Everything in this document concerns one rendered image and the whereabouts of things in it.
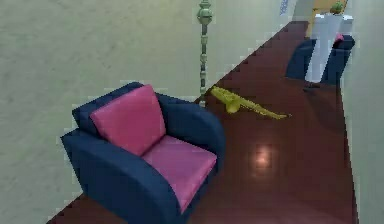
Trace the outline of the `white pedestal stand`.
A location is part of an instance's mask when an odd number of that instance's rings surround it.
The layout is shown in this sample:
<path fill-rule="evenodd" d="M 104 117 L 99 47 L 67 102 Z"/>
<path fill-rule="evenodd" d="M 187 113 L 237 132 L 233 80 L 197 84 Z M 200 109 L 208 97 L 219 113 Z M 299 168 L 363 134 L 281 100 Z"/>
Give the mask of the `white pedestal stand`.
<path fill-rule="evenodd" d="M 305 80 L 319 83 L 328 65 L 332 47 L 351 34 L 354 18 L 345 14 L 316 14 L 311 38 L 315 40 Z"/>

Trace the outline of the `green floor lamp pole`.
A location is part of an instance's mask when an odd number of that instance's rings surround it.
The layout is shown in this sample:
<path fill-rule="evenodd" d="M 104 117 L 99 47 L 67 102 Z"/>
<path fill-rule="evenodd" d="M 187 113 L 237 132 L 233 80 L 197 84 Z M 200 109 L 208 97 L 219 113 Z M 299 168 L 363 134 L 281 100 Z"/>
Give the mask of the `green floor lamp pole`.
<path fill-rule="evenodd" d="M 208 25 L 212 21 L 213 12 L 209 0 L 201 0 L 200 9 L 197 12 L 197 19 L 201 24 L 201 53 L 200 53 L 200 98 L 199 105 L 206 106 L 206 75 L 207 75 L 207 44 L 208 44 Z"/>

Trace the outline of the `yellow wooden door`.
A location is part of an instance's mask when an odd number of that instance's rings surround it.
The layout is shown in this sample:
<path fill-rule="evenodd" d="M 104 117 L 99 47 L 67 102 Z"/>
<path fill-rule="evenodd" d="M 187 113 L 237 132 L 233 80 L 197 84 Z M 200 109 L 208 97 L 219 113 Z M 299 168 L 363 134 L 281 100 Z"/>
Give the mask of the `yellow wooden door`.
<path fill-rule="evenodd" d="M 344 4 L 344 9 L 342 11 L 342 13 L 343 13 L 344 10 L 345 10 L 345 7 L 347 5 L 348 0 L 313 0 L 312 14 L 311 14 L 311 17 L 309 19 L 308 28 L 307 28 L 307 31 L 306 31 L 306 36 L 307 37 L 310 37 L 311 34 L 312 34 L 312 28 L 313 28 L 313 25 L 314 25 L 315 16 L 317 14 L 331 13 L 330 12 L 330 8 L 337 1 L 341 1 Z"/>

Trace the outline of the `green houseplant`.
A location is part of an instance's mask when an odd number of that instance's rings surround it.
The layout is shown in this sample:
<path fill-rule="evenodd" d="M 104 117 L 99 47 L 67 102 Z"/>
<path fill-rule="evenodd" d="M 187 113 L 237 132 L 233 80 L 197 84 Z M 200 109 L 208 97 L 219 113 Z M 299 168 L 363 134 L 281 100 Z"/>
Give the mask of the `green houseplant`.
<path fill-rule="evenodd" d="M 341 14 L 344 9 L 344 4 L 341 1 L 335 2 L 331 8 L 330 12 L 334 15 Z"/>

